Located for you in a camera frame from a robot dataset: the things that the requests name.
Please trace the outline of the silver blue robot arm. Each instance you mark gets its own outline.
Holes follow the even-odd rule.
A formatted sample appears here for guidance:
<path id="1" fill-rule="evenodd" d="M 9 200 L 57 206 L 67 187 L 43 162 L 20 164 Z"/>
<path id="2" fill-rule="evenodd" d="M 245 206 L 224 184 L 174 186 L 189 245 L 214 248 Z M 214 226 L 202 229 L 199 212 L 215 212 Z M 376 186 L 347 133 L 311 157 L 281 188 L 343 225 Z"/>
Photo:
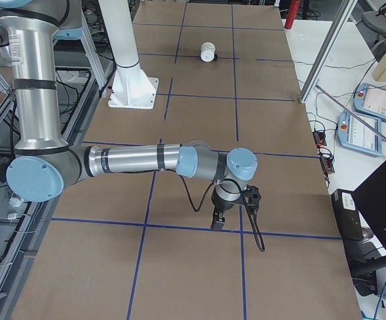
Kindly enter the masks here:
<path id="1" fill-rule="evenodd" d="M 53 39 L 62 27 L 81 20 L 74 1 L 0 1 L 0 24 L 7 31 L 20 140 L 6 173 L 10 188 L 31 202 L 58 197 L 77 182 L 104 173 L 172 171 L 181 178 L 208 180 L 214 205 L 211 228 L 220 230 L 225 212 L 244 206 L 258 232 L 260 194 L 249 184 L 258 165 L 254 153 L 228 154 L 203 142 L 139 147 L 72 147 L 62 138 Z"/>

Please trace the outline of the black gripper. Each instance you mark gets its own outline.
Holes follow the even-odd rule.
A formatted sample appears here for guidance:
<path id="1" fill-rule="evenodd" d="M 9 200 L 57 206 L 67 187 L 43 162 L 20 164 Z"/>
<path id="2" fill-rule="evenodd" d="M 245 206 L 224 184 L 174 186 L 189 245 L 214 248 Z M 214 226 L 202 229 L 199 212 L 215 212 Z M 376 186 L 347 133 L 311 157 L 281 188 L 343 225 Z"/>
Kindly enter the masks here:
<path id="1" fill-rule="evenodd" d="M 214 206 L 211 230 L 221 231 L 225 225 L 225 212 L 234 205 L 242 205 L 243 200 L 238 191 L 230 193 L 222 185 L 217 185 L 211 195 L 211 201 Z"/>

